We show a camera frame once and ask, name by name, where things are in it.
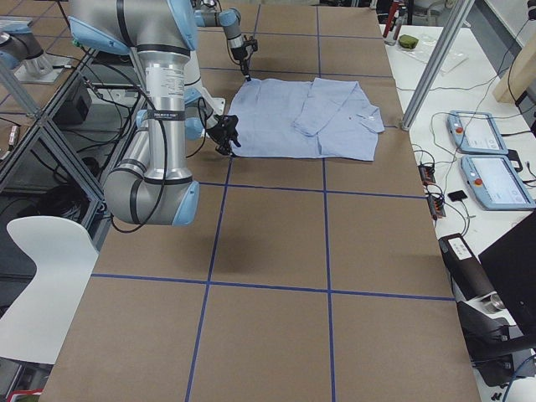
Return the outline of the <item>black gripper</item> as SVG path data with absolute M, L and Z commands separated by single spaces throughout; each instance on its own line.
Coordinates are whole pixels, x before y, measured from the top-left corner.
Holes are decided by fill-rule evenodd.
M 209 137 L 217 144 L 215 150 L 223 156 L 234 156 L 233 146 L 241 147 L 238 139 L 232 137 L 232 132 L 225 132 L 219 128 L 219 122 L 208 129 Z
M 249 69 L 249 50 L 247 44 L 242 44 L 239 47 L 232 48 L 232 56 L 234 60 L 239 64 L 240 70 L 247 82 L 251 81 L 250 69 Z

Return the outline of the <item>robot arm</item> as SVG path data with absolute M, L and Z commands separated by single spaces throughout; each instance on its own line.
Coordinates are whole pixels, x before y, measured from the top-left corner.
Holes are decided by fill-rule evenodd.
M 70 31 L 90 49 L 139 62 L 147 110 L 125 156 L 108 174 L 107 207 L 128 224 L 188 225 L 199 184 L 187 167 L 186 125 L 196 111 L 201 127 L 222 155 L 239 145 L 237 116 L 219 115 L 201 89 L 189 104 L 185 77 L 198 68 L 198 26 L 210 16 L 190 1 L 73 1 Z
M 196 24 L 200 28 L 222 28 L 231 61 L 240 67 L 242 75 L 251 81 L 250 59 L 258 50 L 253 36 L 241 30 L 241 14 L 236 8 L 223 9 L 220 1 L 192 1 Z

